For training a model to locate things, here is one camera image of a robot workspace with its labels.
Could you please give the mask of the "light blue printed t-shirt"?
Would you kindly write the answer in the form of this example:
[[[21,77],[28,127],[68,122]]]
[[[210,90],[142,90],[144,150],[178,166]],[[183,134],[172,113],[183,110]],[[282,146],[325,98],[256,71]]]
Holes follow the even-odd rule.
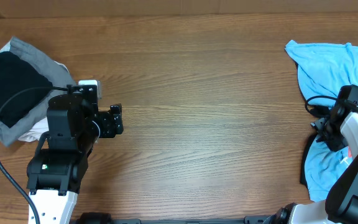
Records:
[[[333,98],[342,86],[358,86],[358,46],[350,43],[298,44],[291,40],[285,50],[297,65],[301,94],[311,105],[332,108]],[[333,152],[324,142],[316,142],[317,137],[305,162],[307,189],[314,202],[326,199],[331,187],[352,162],[348,147]]]

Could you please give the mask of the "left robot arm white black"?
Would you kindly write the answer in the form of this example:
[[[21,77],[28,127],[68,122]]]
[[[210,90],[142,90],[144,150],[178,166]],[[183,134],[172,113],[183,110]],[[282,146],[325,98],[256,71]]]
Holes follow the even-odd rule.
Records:
[[[99,138],[122,134],[122,106],[99,111],[95,97],[66,94],[48,102],[48,131],[27,166],[27,188],[34,208],[29,223],[69,223]]]

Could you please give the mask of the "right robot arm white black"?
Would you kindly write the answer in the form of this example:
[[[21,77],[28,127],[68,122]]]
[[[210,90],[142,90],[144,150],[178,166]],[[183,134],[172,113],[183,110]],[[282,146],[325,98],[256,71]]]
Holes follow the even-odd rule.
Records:
[[[289,204],[265,223],[287,224],[358,224],[358,112],[347,115],[340,127],[353,161],[332,186],[326,200],[308,205]]]

